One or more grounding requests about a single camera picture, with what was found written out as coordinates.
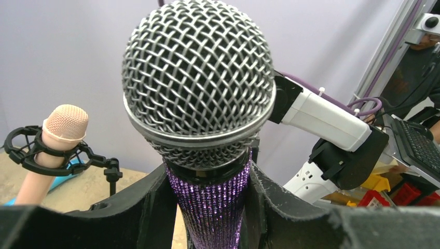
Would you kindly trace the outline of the purple glitter microphone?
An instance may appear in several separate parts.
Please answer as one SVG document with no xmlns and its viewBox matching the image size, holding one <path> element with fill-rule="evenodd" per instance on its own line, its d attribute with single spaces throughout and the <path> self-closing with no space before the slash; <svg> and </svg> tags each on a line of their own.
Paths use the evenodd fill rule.
<svg viewBox="0 0 440 249">
<path fill-rule="evenodd" d="M 133 30 L 122 88 L 195 248 L 238 248 L 252 143 L 276 99 L 262 31 L 221 1 L 165 4 Z"/>
</svg>

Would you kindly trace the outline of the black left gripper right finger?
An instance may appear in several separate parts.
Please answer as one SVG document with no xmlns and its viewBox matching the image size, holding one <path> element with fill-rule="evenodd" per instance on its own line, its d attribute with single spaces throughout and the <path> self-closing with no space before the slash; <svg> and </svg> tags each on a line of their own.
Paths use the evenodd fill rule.
<svg viewBox="0 0 440 249">
<path fill-rule="evenodd" d="M 249 248 L 439 248 L 437 207 L 322 209 L 255 164 L 245 201 Z"/>
</svg>

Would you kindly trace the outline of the beige pink microphone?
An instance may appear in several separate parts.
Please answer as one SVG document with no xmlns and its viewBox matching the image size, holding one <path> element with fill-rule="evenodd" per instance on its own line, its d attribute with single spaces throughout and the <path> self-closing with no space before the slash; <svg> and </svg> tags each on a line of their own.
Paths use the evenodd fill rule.
<svg viewBox="0 0 440 249">
<path fill-rule="evenodd" d="M 42 142 L 56 151 L 76 147 L 86 136 L 88 114 L 80 107 L 62 104 L 43 121 Z M 55 177 L 29 171 L 15 199 L 15 205 L 39 205 L 47 195 Z"/>
</svg>

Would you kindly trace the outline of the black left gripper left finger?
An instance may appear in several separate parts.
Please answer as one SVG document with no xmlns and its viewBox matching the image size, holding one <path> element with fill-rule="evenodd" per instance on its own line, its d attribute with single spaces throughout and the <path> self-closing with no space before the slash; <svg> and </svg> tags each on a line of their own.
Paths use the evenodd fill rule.
<svg viewBox="0 0 440 249">
<path fill-rule="evenodd" d="M 1 248 L 170 248 L 176 205 L 159 166 L 87 211 L 1 207 Z"/>
</svg>

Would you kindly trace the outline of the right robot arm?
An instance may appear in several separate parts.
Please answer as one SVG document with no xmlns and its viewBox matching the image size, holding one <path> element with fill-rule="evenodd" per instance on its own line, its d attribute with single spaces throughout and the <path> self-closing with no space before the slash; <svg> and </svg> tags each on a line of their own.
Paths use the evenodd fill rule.
<svg viewBox="0 0 440 249">
<path fill-rule="evenodd" d="M 389 136 L 321 91 L 275 72 L 276 102 L 269 120 L 319 137 L 307 162 L 285 189 L 313 204 L 338 190 L 353 190 L 372 174 Z"/>
</svg>

